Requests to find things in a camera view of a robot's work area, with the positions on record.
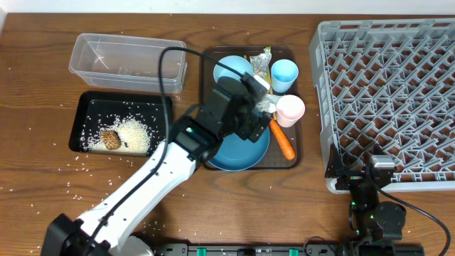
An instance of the wooden table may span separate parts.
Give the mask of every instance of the wooden table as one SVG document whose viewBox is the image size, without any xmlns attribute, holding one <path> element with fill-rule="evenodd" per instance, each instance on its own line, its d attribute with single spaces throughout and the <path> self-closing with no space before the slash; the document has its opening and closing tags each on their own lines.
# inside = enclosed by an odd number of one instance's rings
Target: wooden table
<svg viewBox="0 0 455 256">
<path fill-rule="evenodd" d="M 350 197 L 330 193 L 324 183 L 309 41 L 322 21 L 382 18 L 410 17 L 9 14 L 0 37 L 0 254 L 38 254 L 57 215 L 78 217 L 146 160 L 86 157 L 69 150 L 79 96 L 94 89 L 68 71 L 81 33 L 174 39 L 199 51 L 208 46 L 284 45 L 295 52 L 300 67 L 299 92 L 306 104 L 301 165 L 292 171 L 200 169 L 146 217 L 151 227 L 139 225 L 137 230 L 156 243 L 303 244 L 312 235 L 345 240 L 353 235 L 348 227 Z M 188 55 L 187 62 L 183 93 L 173 99 L 176 116 L 198 101 L 199 59 Z M 81 168 L 90 171 L 76 171 Z M 82 198 L 74 199 L 76 194 Z M 455 231 L 455 192 L 397 195 Z M 403 242 L 421 243 L 427 255 L 439 253 L 445 241 L 437 224 L 412 210 L 403 233 Z"/>
</svg>

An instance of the carrot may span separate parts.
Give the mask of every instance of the carrot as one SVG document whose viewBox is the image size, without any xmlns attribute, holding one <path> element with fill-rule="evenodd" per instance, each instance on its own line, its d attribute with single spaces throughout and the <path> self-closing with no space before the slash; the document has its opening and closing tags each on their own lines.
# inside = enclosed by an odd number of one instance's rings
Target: carrot
<svg viewBox="0 0 455 256">
<path fill-rule="evenodd" d="M 282 129 L 279 128 L 277 122 L 273 119 L 270 121 L 270 129 L 275 135 L 275 138 L 277 138 L 279 147 L 282 149 L 284 157 L 288 160 L 294 159 L 294 157 L 296 157 L 296 152 L 294 152 L 291 143 L 287 139 L 286 135 L 284 135 Z"/>
</svg>

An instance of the tray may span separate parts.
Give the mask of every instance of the tray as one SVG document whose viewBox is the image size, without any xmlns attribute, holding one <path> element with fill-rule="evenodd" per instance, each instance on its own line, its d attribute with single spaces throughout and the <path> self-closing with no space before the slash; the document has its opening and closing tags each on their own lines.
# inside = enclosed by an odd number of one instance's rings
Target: tray
<svg viewBox="0 0 455 256">
<path fill-rule="evenodd" d="M 172 120 L 172 100 L 166 97 L 169 120 Z M 151 156 L 158 143 L 165 137 L 163 102 L 160 96 L 136 95 L 117 92 L 88 91 L 81 94 L 79 104 L 71 131 L 68 146 L 72 151 L 92 153 L 86 149 L 90 134 L 95 134 L 100 129 L 100 124 L 112 125 L 115 118 L 125 118 L 129 114 L 136 120 L 149 126 L 151 138 L 147 156 Z"/>
<path fill-rule="evenodd" d="M 250 56 L 263 53 L 265 47 L 267 46 L 217 46 L 206 49 L 204 54 L 209 55 L 216 60 L 220 60 L 229 55 L 238 55 L 241 57 L 246 55 L 249 60 Z M 271 68 L 275 61 L 281 59 L 295 61 L 295 57 L 291 49 L 286 46 L 272 46 L 272 60 L 270 61 L 269 67 Z M 200 62 L 199 102 L 204 102 L 205 96 L 216 85 L 215 80 L 213 79 L 213 68 L 215 68 L 214 63 L 206 60 L 202 60 Z M 297 95 L 297 92 L 298 88 L 296 80 L 287 94 Z M 291 142 L 291 145 L 296 152 L 296 157 L 292 160 L 287 160 L 283 156 L 282 150 L 279 148 L 278 142 L 272 134 L 270 137 L 269 150 L 265 154 L 264 158 L 262 158 L 262 160 L 255 166 L 250 168 L 250 170 L 292 169 L 300 164 L 303 158 L 300 122 L 297 122 L 293 127 L 282 128 L 282 130 Z M 206 168 L 210 170 L 218 170 L 209 163 L 207 163 Z"/>
<path fill-rule="evenodd" d="M 310 58 L 324 170 L 332 143 L 346 167 L 378 143 L 397 165 L 385 191 L 455 189 L 454 31 L 453 18 L 319 24 Z"/>
</svg>

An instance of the cup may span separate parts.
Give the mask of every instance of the cup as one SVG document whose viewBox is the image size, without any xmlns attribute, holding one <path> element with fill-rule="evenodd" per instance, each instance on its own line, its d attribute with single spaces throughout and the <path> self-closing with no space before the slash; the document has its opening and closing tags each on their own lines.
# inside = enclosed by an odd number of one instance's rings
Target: cup
<svg viewBox="0 0 455 256">
<path fill-rule="evenodd" d="M 299 76 L 299 68 L 290 60 L 278 60 L 270 70 L 273 91 L 286 92 Z"/>
<path fill-rule="evenodd" d="M 281 127 L 293 126 L 305 114 L 305 104 L 297 96 L 285 95 L 277 103 L 277 123 Z"/>
<path fill-rule="evenodd" d="M 240 56 L 231 55 L 228 57 L 224 57 L 220 60 L 220 63 L 228 66 L 229 68 L 235 69 L 242 75 L 245 73 L 249 73 L 250 75 L 253 74 L 253 67 L 251 66 L 250 62 Z M 213 69 L 213 78 L 215 78 L 215 82 L 218 82 L 218 78 L 221 78 L 222 76 L 234 78 L 240 81 L 240 77 L 237 74 L 219 65 L 216 65 L 215 68 Z"/>
</svg>

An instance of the dish rack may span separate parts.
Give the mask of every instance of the dish rack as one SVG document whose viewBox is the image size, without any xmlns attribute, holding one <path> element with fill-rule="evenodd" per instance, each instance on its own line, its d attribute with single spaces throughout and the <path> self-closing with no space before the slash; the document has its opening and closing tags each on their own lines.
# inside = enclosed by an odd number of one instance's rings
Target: dish rack
<svg viewBox="0 0 455 256">
<path fill-rule="evenodd" d="M 455 189 L 455 19 L 325 21 L 309 50 L 324 170 L 331 144 L 355 168 L 378 143 L 385 191 Z"/>
</svg>

